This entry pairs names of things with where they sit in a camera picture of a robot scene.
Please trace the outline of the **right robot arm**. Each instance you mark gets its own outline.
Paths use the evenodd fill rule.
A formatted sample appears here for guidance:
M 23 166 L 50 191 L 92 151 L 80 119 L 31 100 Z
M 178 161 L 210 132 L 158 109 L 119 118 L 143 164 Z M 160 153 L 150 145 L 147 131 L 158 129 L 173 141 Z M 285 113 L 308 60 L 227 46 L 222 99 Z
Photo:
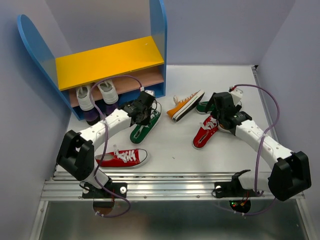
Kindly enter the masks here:
M 255 191 L 270 192 L 279 201 L 309 189 L 312 186 L 308 156 L 294 152 L 263 132 L 246 112 L 235 105 L 242 91 L 213 93 L 209 103 L 215 108 L 211 112 L 219 127 L 247 143 L 261 156 L 270 172 L 255 173 L 245 169 L 235 173 L 230 181 L 215 182 L 212 195 L 216 198 L 242 197 L 246 192 L 254 196 Z

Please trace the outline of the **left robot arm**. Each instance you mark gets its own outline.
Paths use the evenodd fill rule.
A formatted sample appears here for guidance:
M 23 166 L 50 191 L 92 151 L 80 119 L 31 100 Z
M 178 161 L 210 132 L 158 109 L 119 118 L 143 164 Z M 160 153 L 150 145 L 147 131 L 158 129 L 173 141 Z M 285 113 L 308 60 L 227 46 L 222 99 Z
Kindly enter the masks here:
M 141 91 L 137 99 L 122 104 L 98 123 L 79 132 L 68 131 L 62 140 L 56 163 L 79 182 L 92 185 L 100 197 L 108 196 L 111 193 L 111 179 L 98 167 L 95 151 L 120 131 L 135 124 L 149 124 L 154 101 L 153 91 Z

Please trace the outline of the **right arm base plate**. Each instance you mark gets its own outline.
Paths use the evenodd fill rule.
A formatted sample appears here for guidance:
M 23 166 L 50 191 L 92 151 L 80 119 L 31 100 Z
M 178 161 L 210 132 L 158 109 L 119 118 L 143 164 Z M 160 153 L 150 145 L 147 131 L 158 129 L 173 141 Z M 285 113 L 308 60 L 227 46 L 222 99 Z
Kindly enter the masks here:
M 211 194 L 218 199 L 257 196 L 252 189 L 244 189 L 239 182 L 232 181 L 215 182 Z

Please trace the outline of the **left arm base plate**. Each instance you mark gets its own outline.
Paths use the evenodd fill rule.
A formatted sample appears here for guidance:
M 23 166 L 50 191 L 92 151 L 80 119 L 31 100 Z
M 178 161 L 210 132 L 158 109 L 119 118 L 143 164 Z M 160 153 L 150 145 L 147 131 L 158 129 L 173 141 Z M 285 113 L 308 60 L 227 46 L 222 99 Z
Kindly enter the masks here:
M 103 188 L 98 189 L 88 182 L 80 182 L 83 199 L 119 199 L 127 197 L 128 184 L 126 182 L 109 182 Z

